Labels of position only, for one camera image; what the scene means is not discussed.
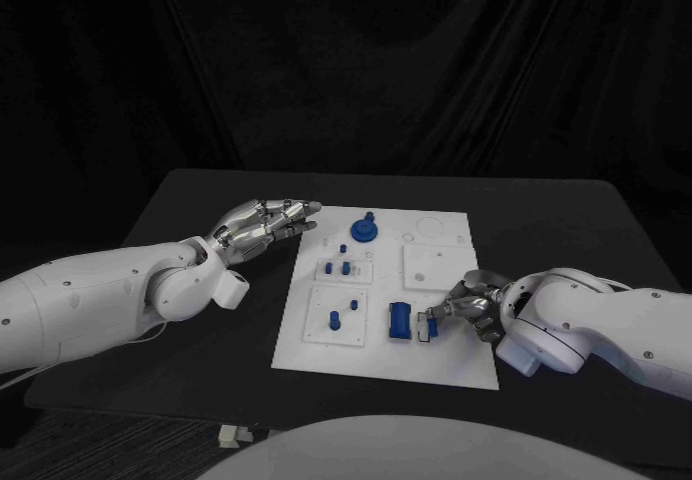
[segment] white cable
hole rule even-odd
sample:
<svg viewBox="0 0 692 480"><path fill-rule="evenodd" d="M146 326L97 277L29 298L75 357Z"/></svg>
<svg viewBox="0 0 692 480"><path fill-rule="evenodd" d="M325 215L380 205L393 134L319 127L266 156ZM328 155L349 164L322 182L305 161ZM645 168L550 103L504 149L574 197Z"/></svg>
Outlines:
<svg viewBox="0 0 692 480"><path fill-rule="evenodd" d="M162 323L162 325L163 325L162 329L156 332L156 335L153 337L145 338L142 340L133 340L132 342L127 342L127 345L130 345L132 343L145 343L145 342L149 342L150 340L153 340L166 330L166 325L168 324L169 324L169 322Z"/></svg>
<svg viewBox="0 0 692 480"><path fill-rule="evenodd" d="M5 390L8 387L12 387L16 383L19 383L22 380L26 380L28 378L34 377L37 374L48 370L51 367L55 365L47 365L45 367L38 367L32 370L29 370L26 373L15 377L9 382L3 383L0 385L0 390Z"/></svg>
<svg viewBox="0 0 692 480"><path fill-rule="evenodd" d="M606 282L609 285L613 285L615 287L620 287L623 290L632 290L632 287L629 287L625 283L616 282L615 280L610 280L609 278L602 278L596 277L602 282Z"/></svg>

